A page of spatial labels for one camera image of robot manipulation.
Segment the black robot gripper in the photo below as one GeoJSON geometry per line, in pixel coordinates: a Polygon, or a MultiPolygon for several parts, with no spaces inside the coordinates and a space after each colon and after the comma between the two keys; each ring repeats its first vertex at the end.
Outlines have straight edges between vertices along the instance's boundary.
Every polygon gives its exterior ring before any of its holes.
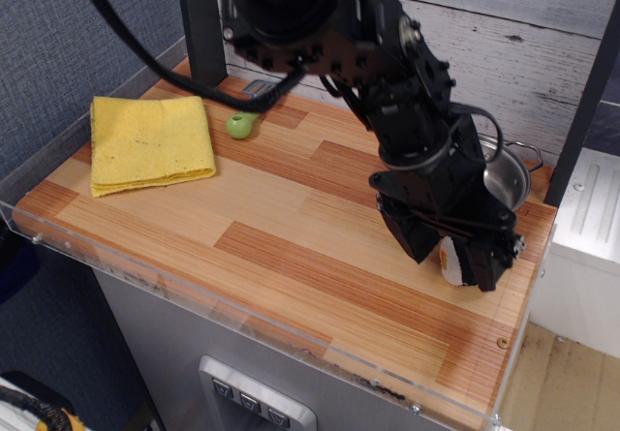
{"type": "Polygon", "coordinates": [[[485,187],[486,161],[472,116],[461,114],[440,129],[440,143],[415,157],[380,156],[385,171],[373,173],[377,208],[404,252],[422,263],[441,238],[465,241],[459,263],[466,286],[493,292],[525,249],[512,210],[485,187]]]}

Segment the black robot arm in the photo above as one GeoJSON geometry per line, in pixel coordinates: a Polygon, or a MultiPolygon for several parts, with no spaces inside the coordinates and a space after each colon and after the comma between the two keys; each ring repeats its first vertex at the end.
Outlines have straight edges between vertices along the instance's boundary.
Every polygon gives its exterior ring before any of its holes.
{"type": "Polygon", "coordinates": [[[321,79],[379,143],[370,176],[383,219],[422,262],[452,239],[468,283],[495,289],[523,249],[512,210],[486,188],[476,107],[454,103],[435,57],[399,0],[225,0],[225,38],[263,69],[321,79]]]}

